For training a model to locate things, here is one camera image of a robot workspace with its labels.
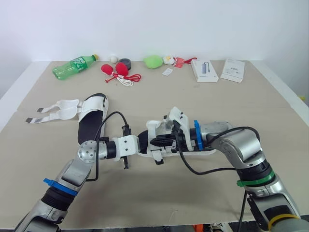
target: blue bracket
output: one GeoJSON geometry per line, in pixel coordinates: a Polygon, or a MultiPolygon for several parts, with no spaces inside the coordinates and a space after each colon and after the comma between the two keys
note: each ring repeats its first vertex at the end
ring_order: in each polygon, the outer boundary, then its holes
{"type": "Polygon", "coordinates": [[[55,187],[55,188],[57,188],[57,189],[59,189],[63,192],[66,192],[66,193],[68,193],[72,196],[77,196],[77,194],[78,194],[78,192],[59,184],[55,180],[50,180],[50,179],[45,178],[43,180],[43,182],[47,183],[49,186],[53,186],[53,187],[55,187]]]}
{"type": "Polygon", "coordinates": [[[201,137],[201,127],[199,126],[199,123],[197,120],[194,120],[194,127],[195,127],[195,131],[197,133],[197,145],[199,150],[203,150],[203,142],[202,142],[202,137],[201,137]]]}

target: green plastic bottle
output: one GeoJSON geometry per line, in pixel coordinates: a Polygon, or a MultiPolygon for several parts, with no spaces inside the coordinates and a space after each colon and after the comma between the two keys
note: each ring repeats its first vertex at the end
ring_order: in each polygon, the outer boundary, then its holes
{"type": "Polygon", "coordinates": [[[87,69],[97,59],[97,55],[92,55],[90,57],[78,57],[64,65],[55,67],[53,69],[53,74],[57,79],[65,80],[69,76],[80,73],[82,70],[87,69]]]}

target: product box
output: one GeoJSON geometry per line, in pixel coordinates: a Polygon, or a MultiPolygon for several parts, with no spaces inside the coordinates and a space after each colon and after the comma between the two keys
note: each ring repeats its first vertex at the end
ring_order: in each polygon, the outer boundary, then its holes
{"type": "Polygon", "coordinates": [[[235,82],[242,82],[245,70],[245,62],[227,59],[221,74],[221,78],[235,82]]]}
{"type": "Polygon", "coordinates": [[[193,59],[191,66],[197,82],[217,82],[218,75],[209,59],[193,59]]]}

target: cardboard surface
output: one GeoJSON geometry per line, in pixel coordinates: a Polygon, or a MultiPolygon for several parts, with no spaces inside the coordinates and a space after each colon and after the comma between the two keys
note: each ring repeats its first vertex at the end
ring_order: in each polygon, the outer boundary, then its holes
{"type": "MultiPolygon", "coordinates": [[[[227,120],[234,126],[252,126],[261,135],[262,148],[273,169],[298,204],[301,214],[309,213],[309,128],[290,108],[273,86],[246,62],[242,83],[219,79],[217,83],[197,83],[190,65],[174,68],[168,76],[164,65],[155,70],[143,62],[133,62],[131,74],[142,80],[133,87],[119,82],[108,84],[102,62],[66,81],[57,80],[51,70],[63,62],[52,62],[25,97],[0,133],[2,176],[0,188],[0,227],[13,228],[40,199],[78,149],[77,120],[27,124],[36,110],[60,99],[85,99],[101,92],[109,98],[109,112],[119,110],[138,135],[147,120],[161,120],[173,106],[190,120],[207,123],[227,120]]],[[[218,75],[223,61],[213,61],[218,75]]],[[[106,136],[122,136],[120,117],[113,116],[106,136]]],[[[220,152],[208,157],[188,157],[197,170],[230,167],[220,152]]],[[[236,185],[234,171],[206,176],[192,174],[179,157],[153,159],[129,157],[129,170],[122,162],[100,162],[99,180],[87,182],[69,208],[61,228],[109,228],[201,224],[237,221],[243,189],[236,185]]],[[[247,208],[244,220],[252,219],[247,208]]]]}

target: red tag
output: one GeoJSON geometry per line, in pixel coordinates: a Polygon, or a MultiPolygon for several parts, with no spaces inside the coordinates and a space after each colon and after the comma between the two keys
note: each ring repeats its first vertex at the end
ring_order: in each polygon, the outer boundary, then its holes
{"type": "Polygon", "coordinates": [[[175,63],[173,64],[173,66],[177,67],[177,68],[181,68],[184,64],[184,59],[183,58],[179,58],[179,57],[176,57],[174,58],[175,60],[175,63]]]}

